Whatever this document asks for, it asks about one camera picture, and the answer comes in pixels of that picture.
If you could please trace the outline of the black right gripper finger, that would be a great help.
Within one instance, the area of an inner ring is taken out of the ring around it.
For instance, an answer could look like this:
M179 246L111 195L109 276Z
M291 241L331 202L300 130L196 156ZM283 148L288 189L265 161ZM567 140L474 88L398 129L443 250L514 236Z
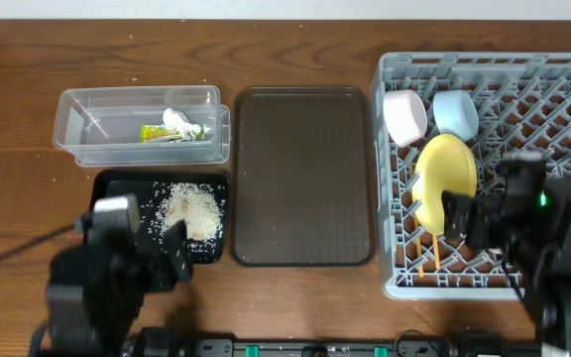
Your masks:
M441 194L441 200L444 211L444 236L446 238L463 238L466 234L472 197L444 190Z
M466 197L465 243L471 249L494 249L499 244L492 235L492 223L499 208L497 196Z

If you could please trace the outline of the yellow plate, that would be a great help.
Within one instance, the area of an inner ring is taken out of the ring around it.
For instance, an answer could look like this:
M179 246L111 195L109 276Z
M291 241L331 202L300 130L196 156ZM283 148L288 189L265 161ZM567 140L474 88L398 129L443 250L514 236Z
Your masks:
M420 201L415 217L422 228L434 235L444 233L444 190L474 197L477 189L475 158L469 147L451 134L440 134L421 151L414 172L412 199Z

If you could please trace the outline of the wooden chopstick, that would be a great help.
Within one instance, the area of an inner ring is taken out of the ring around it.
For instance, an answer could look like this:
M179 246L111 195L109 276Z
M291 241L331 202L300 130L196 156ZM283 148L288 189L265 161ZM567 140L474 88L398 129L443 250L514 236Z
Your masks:
M433 247L433 255L434 255L434 264L435 269L440 269L440 255L439 255L439 243L438 243L438 235L432 234L432 247Z
M417 258L421 262L421 264L418 266L418 276L420 278L423 278L424 277L424 271L423 271L423 263L422 263L422 245L421 245L421 236L423 233L422 233L422 228L421 228L421 225L419 223L417 216L413 217L413 222L414 222L414 227L415 227L416 231L418 232L417 237L415 239L416 254L417 254Z

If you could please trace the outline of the rice pile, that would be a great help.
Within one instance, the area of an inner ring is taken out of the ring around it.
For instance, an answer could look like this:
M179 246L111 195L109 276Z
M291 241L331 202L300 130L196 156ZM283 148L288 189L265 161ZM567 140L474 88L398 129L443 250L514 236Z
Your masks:
M139 198L142 233L161 245L183 221L192 253L216 255L223 238L225 198L221 184L154 181Z

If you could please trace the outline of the blue bowl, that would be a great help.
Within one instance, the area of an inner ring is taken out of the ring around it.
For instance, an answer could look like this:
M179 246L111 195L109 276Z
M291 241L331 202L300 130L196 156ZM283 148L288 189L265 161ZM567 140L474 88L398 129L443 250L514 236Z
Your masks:
M441 134L454 135L463 142L475 138L478 134L479 117L468 92L437 92L433 98L433 115Z

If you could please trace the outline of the pink bowl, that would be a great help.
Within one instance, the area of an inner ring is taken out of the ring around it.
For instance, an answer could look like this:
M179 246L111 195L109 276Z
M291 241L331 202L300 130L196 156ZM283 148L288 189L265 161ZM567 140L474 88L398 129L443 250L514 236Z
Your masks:
M391 138L399 147L408 146L426 133L426 110L420 96L413 90L386 92L383 117Z

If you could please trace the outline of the green snack wrapper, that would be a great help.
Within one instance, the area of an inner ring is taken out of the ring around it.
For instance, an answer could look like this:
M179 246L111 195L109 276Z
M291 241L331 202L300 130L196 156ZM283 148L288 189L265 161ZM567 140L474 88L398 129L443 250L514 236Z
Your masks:
M166 125L143 125L140 129L141 143L183 141L186 134L176 127Z

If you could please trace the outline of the white tissue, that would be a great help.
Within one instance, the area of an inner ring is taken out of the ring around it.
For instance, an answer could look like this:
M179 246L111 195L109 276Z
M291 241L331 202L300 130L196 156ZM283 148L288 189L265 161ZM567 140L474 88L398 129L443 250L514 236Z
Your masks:
M192 124L180 111L168 108L163 113L164 127L182 141L203 140L205 129L199 124Z

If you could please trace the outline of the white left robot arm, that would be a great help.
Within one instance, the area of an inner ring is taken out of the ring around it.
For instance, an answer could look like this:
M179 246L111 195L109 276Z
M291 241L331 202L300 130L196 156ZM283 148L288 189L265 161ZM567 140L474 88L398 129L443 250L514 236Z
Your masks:
M32 335L32 356L187 356L191 344L165 327L130 333L147 294L192 277L184 221L158 253L142 253L133 194L97 200L74 227L81 244L57 254L46 288L49 317Z

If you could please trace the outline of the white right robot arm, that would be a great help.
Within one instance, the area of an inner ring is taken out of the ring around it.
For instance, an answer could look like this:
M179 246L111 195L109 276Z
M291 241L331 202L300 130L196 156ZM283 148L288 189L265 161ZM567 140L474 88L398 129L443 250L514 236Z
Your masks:
M499 194L441 193L444 235L498 248L522 279L513 284L541 343L571 356L571 179L552 178L537 153L504 157Z

